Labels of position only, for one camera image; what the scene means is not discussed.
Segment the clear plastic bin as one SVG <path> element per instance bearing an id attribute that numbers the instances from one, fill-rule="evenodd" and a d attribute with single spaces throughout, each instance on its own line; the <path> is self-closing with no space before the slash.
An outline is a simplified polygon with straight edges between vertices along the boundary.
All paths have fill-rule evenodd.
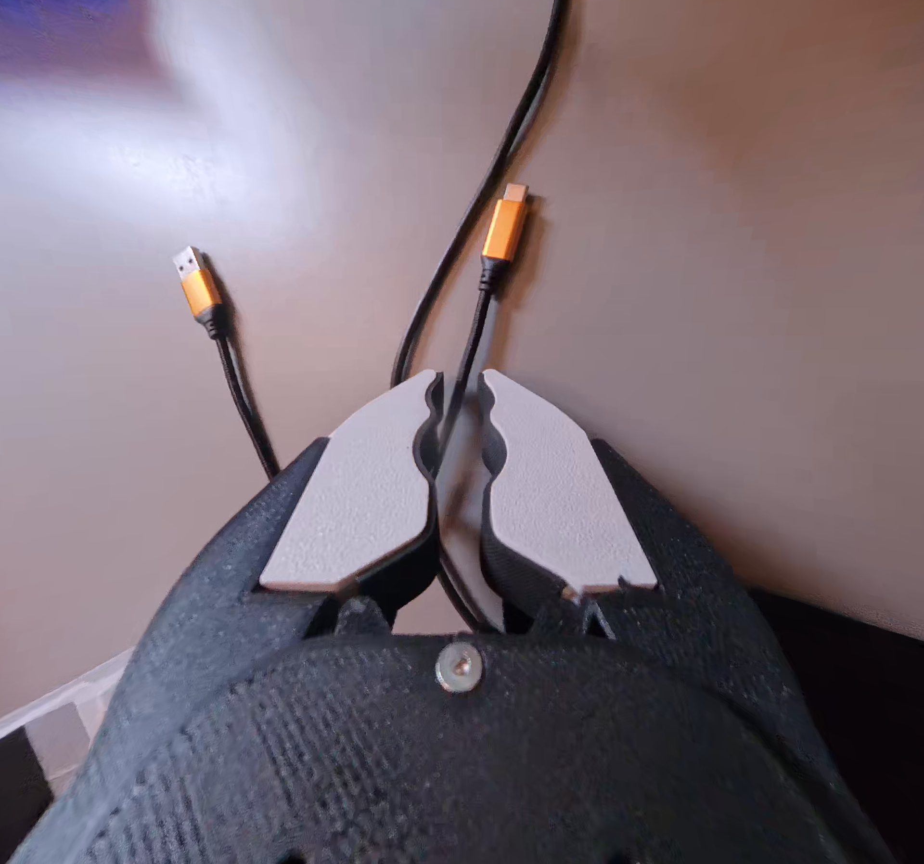
<path id="1" fill-rule="evenodd" d="M 2 741 L 25 738 L 54 799 L 70 786 L 102 726 L 133 649 L 120 652 L 1 720 Z"/>

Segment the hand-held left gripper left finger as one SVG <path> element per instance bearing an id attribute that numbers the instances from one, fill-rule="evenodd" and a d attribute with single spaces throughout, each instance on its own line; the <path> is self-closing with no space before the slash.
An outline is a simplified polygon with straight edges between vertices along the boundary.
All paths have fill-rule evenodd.
<path id="1" fill-rule="evenodd" d="M 424 539 L 432 477 L 422 437 L 442 396 L 443 373 L 425 370 L 334 430 L 262 570 L 262 588 L 342 593 Z"/>

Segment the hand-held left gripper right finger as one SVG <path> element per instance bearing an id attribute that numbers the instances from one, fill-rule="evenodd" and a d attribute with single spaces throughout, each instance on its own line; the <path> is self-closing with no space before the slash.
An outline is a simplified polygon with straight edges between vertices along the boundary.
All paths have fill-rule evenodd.
<path id="1" fill-rule="evenodd" d="M 502 597 L 577 597 L 658 580 L 588 434 L 497 370 L 479 376 L 482 564 Z"/>

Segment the black divider panel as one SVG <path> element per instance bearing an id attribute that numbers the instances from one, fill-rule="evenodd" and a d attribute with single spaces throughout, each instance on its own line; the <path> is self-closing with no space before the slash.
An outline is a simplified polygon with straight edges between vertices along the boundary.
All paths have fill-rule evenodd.
<path id="1" fill-rule="evenodd" d="M 1 738 L 1 858 L 6 861 L 52 804 L 52 788 L 25 727 Z"/>

